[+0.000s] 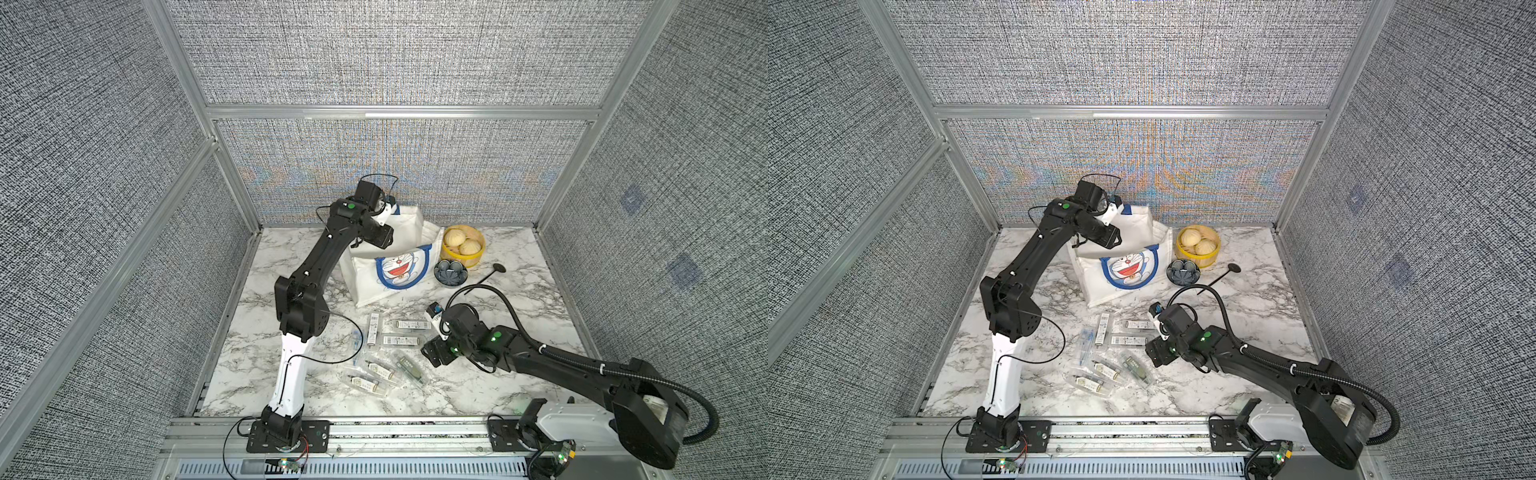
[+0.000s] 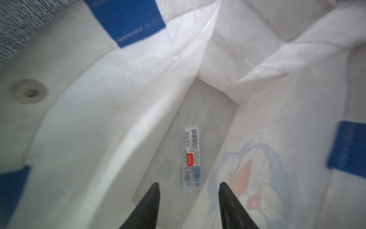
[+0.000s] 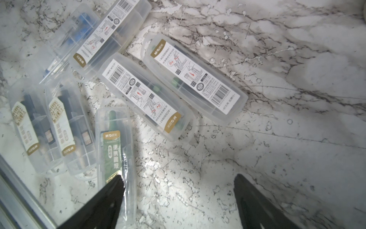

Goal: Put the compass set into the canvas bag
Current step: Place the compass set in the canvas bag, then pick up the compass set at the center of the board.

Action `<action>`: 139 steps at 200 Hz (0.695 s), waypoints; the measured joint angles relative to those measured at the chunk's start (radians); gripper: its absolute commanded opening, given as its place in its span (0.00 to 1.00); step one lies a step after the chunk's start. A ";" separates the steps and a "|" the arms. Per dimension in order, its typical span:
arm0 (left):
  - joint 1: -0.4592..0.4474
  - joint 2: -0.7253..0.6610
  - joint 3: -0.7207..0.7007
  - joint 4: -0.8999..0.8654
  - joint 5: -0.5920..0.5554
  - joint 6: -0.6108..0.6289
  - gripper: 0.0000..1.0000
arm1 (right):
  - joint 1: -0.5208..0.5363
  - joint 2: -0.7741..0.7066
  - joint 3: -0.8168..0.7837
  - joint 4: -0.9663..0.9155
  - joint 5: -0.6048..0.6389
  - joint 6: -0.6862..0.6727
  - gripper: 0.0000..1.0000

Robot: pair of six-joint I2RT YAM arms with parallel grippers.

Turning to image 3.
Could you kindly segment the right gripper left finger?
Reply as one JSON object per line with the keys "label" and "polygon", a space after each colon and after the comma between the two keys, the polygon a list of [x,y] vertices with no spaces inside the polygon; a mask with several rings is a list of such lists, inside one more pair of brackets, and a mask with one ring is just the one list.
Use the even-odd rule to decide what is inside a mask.
{"label": "right gripper left finger", "polygon": [[114,229],[124,199],[124,182],[115,176],[59,229]]}

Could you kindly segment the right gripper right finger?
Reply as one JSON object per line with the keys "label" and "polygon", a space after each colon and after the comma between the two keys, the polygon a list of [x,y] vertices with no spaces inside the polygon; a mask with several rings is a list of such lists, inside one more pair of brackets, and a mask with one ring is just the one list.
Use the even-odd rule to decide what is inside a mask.
{"label": "right gripper right finger", "polygon": [[298,229],[242,174],[234,179],[234,195],[244,229]]}

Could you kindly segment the green label compass case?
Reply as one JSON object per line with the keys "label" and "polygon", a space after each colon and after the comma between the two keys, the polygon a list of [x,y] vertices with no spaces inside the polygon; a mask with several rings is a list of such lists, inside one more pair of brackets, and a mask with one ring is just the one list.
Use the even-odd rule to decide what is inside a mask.
{"label": "green label compass case", "polygon": [[117,220],[118,229],[133,229],[136,218],[136,169],[130,113],[126,105],[104,99],[96,111],[95,139],[97,186],[102,189],[115,176],[124,182],[124,199]]}

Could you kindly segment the compass case white label top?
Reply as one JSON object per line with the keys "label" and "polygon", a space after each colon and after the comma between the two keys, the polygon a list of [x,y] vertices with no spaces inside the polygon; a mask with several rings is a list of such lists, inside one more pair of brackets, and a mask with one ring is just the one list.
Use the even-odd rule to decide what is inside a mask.
{"label": "compass case white label top", "polygon": [[162,33],[148,33],[141,49],[146,67],[192,108],[224,126],[234,121],[248,95]]}

